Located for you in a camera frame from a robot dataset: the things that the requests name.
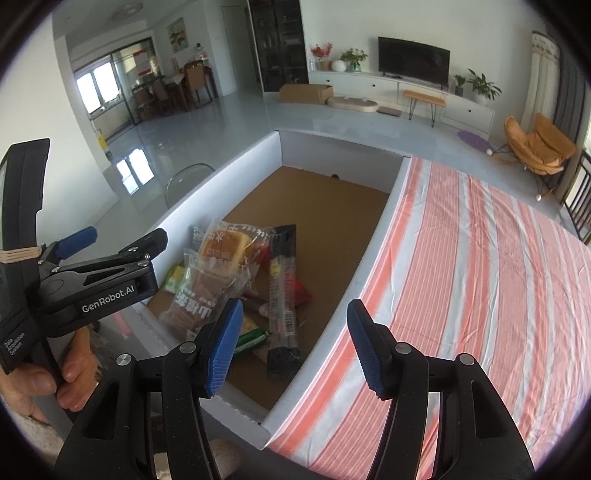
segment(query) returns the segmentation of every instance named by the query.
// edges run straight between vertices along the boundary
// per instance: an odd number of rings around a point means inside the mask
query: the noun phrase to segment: window
[[[84,102],[84,106],[88,110],[88,113],[92,113],[97,110],[97,108],[100,108],[99,96],[96,94],[95,83],[92,81],[90,73],[80,77],[76,80],[76,83],[78,84],[78,89],[82,95],[82,101]]]
[[[96,112],[99,108],[104,109],[109,102],[121,98],[113,64],[110,61],[92,68],[91,71],[79,77],[76,83],[88,113]]]

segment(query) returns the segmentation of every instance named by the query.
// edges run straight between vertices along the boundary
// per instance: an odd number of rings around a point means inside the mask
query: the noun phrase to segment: human hand
[[[84,407],[96,387],[97,365],[96,357],[90,350],[90,332],[87,327],[82,327],[75,331],[61,367],[66,383],[57,393],[57,402],[62,408],[80,411]],[[56,392],[56,382],[44,368],[23,363],[10,375],[0,369],[0,392],[14,411],[48,423],[33,400],[33,397]]]

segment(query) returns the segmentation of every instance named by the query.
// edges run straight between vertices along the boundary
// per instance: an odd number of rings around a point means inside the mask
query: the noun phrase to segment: tv stand
[[[436,115],[436,121],[460,130],[468,130],[488,139],[495,117],[494,110],[458,97],[445,90],[445,85],[430,85],[410,79],[365,72],[310,72],[310,83],[332,85],[335,95],[367,98],[389,108],[410,113],[411,99],[404,97],[406,90],[445,100],[446,107]],[[414,115],[431,119],[427,104],[417,105]]]

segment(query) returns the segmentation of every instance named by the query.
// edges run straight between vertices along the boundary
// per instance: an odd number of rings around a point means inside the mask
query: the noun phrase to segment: white curtain
[[[558,97],[560,79],[560,49],[550,37],[532,32],[530,89],[527,92],[521,128],[529,132],[538,112],[552,120]]]

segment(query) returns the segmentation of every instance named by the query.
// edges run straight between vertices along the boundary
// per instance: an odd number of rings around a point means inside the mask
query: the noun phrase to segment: wooden bench
[[[437,107],[446,107],[445,99],[434,97],[431,95],[425,95],[424,93],[413,92],[412,90],[405,90],[402,96],[410,98],[410,110],[408,112],[408,119],[412,120],[414,108],[417,106],[417,102],[426,102],[431,104],[431,127],[435,125],[435,115],[437,113]]]

